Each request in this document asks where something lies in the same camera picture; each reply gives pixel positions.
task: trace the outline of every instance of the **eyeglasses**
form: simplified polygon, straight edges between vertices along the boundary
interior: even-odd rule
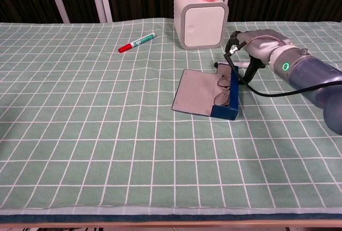
[[[222,75],[217,81],[217,85],[223,91],[215,96],[214,104],[219,106],[228,106],[230,96],[230,75]]]

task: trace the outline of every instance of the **black cable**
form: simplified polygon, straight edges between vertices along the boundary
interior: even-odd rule
[[[245,44],[247,44],[245,41],[243,43],[241,43],[240,45],[238,45],[236,48],[237,50],[240,50]],[[263,96],[263,97],[281,97],[281,96],[291,96],[291,95],[296,95],[296,94],[300,94],[300,93],[304,93],[307,91],[311,91],[311,90],[316,90],[319,88],[324,88],[324,87],[328,87],[328,86],[333,86],[333,85],[342,85],[342,81],[332,81],[332,82],[327,82],[327,83],[323,83],[323,84],[318,84],[318,85],[314,85],[308,88],[302,88],[299,90],[294,90],[291,92],[285,92],[285,93],[279,93],[279,94],[264,94],[261,92],[256,91],[254,88],[252,88],[250,85],[248,85],[248,83],[243,79],[243,77],[240,75],[240,73],[238,73],[235,69],[234,63],[230,58],[231,53],[225,53],[224,57],[226,59],[226,61],[228,62],[228,64],[230,65],[230,67],[233,69],[233,71],[235,72],[235,74],[238,76],[239,80],[241,80],[241,82],[248,87],[249,90],[251,90],[252,92],[254,92],[255,94],[259,95],[259,96]]]

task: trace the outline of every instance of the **glasses lens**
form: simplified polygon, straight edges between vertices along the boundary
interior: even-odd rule
[[[229,92],[230,91],[223,91],[219,93],[214,99],[214,104],[220,106],[229,105]]]
[[[224,77],[220,78],[217,84],[220,87],[229,87],[230,86],[230,77],[224,76]]]

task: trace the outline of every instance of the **white cube speaker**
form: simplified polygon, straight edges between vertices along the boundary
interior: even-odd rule
[[[174,26],[185,50],[221,46],[227,18],[228,6],[222,0],[174,0]]]

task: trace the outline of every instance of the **marker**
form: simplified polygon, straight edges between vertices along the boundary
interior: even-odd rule
[[[122,52],[125,52],[131,48],[135,48],[136,46],[142,44],[142,43],[145,43],[151,39],[154,39],[156,37],[156,34],[154,32],[152,32],[151,34],[149,35],[146,35],[142,38],[139,38],[138,40],[135,40],[133,42],[130,42],[129,44],[127,45],[124,45],[123,47],[119,48],[119,52],[122,53]]]

